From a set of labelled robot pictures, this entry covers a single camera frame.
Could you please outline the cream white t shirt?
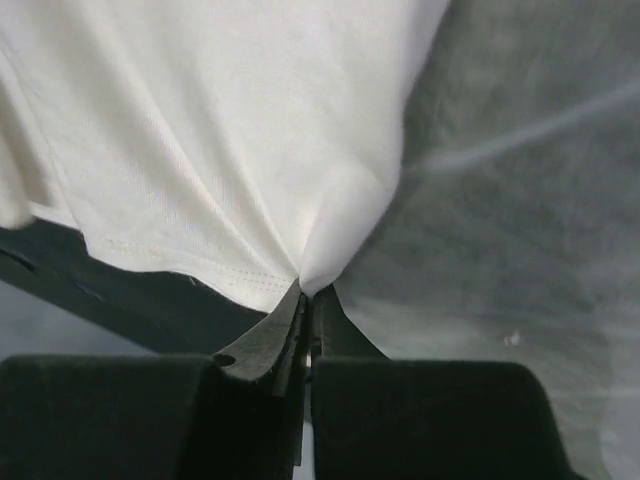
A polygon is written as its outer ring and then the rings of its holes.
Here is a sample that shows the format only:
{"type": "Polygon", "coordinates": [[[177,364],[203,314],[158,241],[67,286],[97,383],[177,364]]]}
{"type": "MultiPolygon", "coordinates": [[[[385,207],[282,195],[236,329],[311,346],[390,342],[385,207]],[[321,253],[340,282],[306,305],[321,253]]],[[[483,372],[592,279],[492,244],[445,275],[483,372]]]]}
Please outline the cream white t shirt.
{"type": "Polygon", "coordinates": [[[5,1],[1,224],[271,311],[397,189],[444,1],[5,1]]]}

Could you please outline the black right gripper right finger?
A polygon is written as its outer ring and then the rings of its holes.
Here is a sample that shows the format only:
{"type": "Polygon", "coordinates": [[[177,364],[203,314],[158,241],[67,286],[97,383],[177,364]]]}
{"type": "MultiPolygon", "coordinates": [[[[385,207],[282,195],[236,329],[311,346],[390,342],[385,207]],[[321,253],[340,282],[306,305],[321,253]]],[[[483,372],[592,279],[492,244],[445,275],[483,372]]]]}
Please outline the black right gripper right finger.
{"type": "Polygon", "coordinates": [[[509,362],[392,360],[333,288],[311,303],[319,479],[571,479],[550,402],[509,362]]]}

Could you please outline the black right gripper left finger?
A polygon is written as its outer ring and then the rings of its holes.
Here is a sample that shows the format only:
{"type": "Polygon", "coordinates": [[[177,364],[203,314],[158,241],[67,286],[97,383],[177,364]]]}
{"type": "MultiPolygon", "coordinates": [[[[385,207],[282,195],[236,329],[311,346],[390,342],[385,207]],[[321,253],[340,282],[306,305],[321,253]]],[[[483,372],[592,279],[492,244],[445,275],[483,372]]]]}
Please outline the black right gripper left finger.
{"type": "Polygon", "coordinates": [[[302,457],[306,299],[212,355],[1,365],[5,479],[289,479],[302,457]]]}

